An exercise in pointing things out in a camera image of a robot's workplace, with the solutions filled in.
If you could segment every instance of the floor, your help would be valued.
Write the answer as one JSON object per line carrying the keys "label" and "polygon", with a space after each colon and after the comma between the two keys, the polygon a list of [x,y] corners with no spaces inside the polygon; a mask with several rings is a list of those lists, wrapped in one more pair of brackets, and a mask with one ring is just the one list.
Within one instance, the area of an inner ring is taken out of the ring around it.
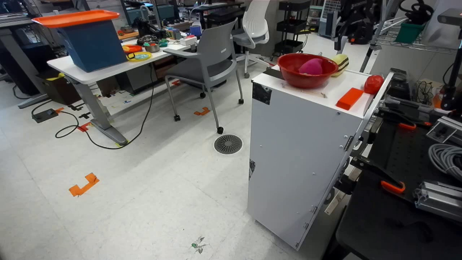
{"label": "floor", "polygon": [[[325,38],[308,41],[309,51],[332,48]],[[365,46],[348,48],[360,56],[351,56],[351,69],[357,69]],[[251,67],[251,76],[261,70]],[[235,79],[214,92],[225,132],[244,141],[238,152],[225,155],[214,148],[212,113],[194,113],[208,105],[194,87],[175,90],[182,121],[172,119],[168,95],[157,92],[140,138],[113,151],[95,147],[79,131],[55,138],[72,118],[61,113],[38,124],[32,108],[17,108],[13,85],[0,82],[0,260],[319,258],[338,212],[321,213],[303,248],[295,251],[245,210],[250,79],[243,86],[244,105],[237,103]],[[147,105],[118,112],[114,124],[131,138]],[[95,128],[90,134],[114,145]],[[68,189],[85,184],[91,171],[100,181],[72,196]],[[194,248],[201,236],[205,245]]]}

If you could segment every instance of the white cabinet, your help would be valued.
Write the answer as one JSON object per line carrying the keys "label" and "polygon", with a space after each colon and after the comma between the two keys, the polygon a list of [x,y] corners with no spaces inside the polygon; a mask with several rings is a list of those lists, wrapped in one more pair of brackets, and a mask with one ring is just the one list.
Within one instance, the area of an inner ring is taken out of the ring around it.
{"label": "white cabinet", "polygon": [[344,72],[312,90],[267,73],[253,79],[248,210],[296,249],[386,92],[362,93],[349,111],[335,105],[365,79]]}

